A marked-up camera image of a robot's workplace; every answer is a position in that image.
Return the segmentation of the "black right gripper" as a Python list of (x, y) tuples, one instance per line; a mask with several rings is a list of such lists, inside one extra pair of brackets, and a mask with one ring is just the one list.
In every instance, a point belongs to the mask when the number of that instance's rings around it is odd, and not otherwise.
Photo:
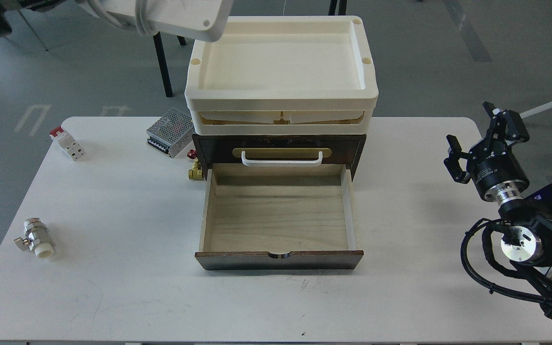
[[(529, 187), (529, 180), (509, 147), (528, 142), (529, 133), (519, 113), (502, 111), (488, 101), (483, 102), (483, 107), (491, 119), (484, 139), (464, 152), (456, 136), (446, 135), (449, 149), (443, 164), (453, 181), (468, 184), (471, 179), (482, 200), (494, 201), (489, 192), (494, 186), (514, 183), (520, 192)], [(462, 170), (460, 159), (467, 160), (466, 170)]]

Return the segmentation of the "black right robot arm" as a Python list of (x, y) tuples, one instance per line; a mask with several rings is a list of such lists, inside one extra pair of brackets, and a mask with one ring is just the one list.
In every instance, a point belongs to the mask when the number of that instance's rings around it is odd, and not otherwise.
[[(485, 101), (491, 122), (486, 135), (468, 151), (458, 138), (447, 135), (448, 156), (444, 165), (456, 183), (473, 181), (483, 201), (496, 202), (500, 218), (480, 219), (466, 232), (460, 247), (462, 266), (469, 277), (511, 299), (539, 304), (552, 320), (552, 183), (523, 198), (529, 180), (512, 152), (527, 142), (529, 133), (519, 113), (500, 110)], [(468, 244), (481, 232), (488, 264), (504, 276), (527, 280), (537, 293), (516, 291), (482, 277), (468, 259)]]

